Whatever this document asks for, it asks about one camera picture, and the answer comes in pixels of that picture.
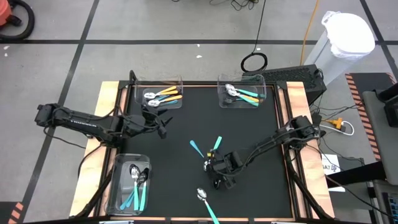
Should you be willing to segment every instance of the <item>clear plastic container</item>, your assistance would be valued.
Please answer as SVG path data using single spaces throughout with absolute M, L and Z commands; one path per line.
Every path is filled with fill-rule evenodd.
M 155 98 L 146 98 L 146 93 L 154 93 Z M 176 96 L 183 96 L 183 85 L 181 76 L 163 78 L 162 80 L 147 80 L 138 78 L 134 88 L 134 99 L 139 104 L 149 105 L 151 100 L 162 101 L 154 107 L 159 109 L 177 109 L 182 107 L 182 98 L 173 99 Z
M 144 182 L 138 186 L 139 203 L 136 210 L 134 209 L 134 197 L 130 200 L 131 205 L 127 207 L 128 203 L 125 203 L 125 206 L 122 209 L 122 204 L 130 197 L 131 194 L 134 195 L 134 179 L 130 174 L 131 164 L 136 165 L 141 172 L 144 171 L 145 168 L 149 169 L 146 184 Z M 111 190 L 109 193 L 110 197 L 106 207 L 106 213 L 108 215 L 140 215 L 148 204 L 150 173 L 150 160 L 147 156 L 141 154 L 117 155 L 114 160 Z
M 219 75 L 218 101 L 222 108 L 258 108 L 267 97 L 262 75 L 232 77 Z

